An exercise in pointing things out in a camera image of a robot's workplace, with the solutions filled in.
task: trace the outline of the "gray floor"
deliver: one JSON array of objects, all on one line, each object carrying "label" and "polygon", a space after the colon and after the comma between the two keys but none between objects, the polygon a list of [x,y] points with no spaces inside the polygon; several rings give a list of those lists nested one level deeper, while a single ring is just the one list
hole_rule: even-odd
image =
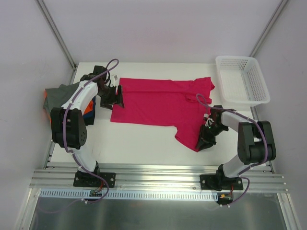
[{"label": "gray floor", "polygon": [[[54,211],[72,199],[41,198]],[[232,207],[214,202],[106,199],[77,202],[62,212],[35,211],[32,230],[286,230],[276,194],[246,194]]]}]

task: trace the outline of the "red cloth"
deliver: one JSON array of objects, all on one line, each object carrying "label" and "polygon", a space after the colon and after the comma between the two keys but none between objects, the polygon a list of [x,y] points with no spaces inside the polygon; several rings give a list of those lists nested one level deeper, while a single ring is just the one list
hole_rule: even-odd
[{"label": "red cloth", "polygon": [[194,151],[206,108],[196,100],[201,93],[211,103],[211,78],[147,80],[120,78],[125,108],[113,107],[112,122],[175,126],[175,138]]}]

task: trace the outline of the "white table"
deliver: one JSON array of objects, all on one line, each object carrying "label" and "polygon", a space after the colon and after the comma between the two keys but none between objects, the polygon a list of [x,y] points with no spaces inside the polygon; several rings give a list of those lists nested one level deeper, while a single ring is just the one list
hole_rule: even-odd
[{"label": "white table", "polygon": [[[91,73],[95,65],[106,66],[106,63],[79,63],[74,82]],[[120,63],[111,74],[126,78],[171,80],[211,77],[216,86],[211,91],[212,105],[221,104],[215,64]],[[212,148],[194,152],[175,139],[175,127],[112,123],[111,113],[111,110],[100,108],[100,97],[97,96],[94,125],[87,126],[87,144],[99,163],[220,165],[236,155],[237,133],[233,130],[217,136],[217,144]],[[250,111],[241,113],[252,117]],[[74,161],[57,144],[51,162]]]}]

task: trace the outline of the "white laundry basket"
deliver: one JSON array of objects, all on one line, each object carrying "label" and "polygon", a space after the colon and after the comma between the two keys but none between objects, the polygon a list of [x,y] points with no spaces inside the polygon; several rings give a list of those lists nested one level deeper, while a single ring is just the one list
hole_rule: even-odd
[{"label": "white laundry basket", "polygon": [[215,61],[225,107],[241,109],[270,101],[268,88],[255,58],[218,56]]}]

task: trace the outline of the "wall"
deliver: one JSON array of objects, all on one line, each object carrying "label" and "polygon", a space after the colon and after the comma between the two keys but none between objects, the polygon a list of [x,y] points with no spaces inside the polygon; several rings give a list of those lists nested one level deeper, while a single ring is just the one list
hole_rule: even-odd
[{"label": "wall", "polygon": [[44,89],[71,68],[34,0],[0,2],[0,229],[15,229],[33,170],[51,138]]},{"label": "wall", "polygon": [[256,56],[271,95],[271,102],[257,111],[272,123],[277,148],[273,166],[287,178],[303,229],[307,229],[306,9],[307,1],[290,1]]},{"label": "wall", "polygon": [[215,63],[252,51],[280,0],[45,0],[77,62]]}]

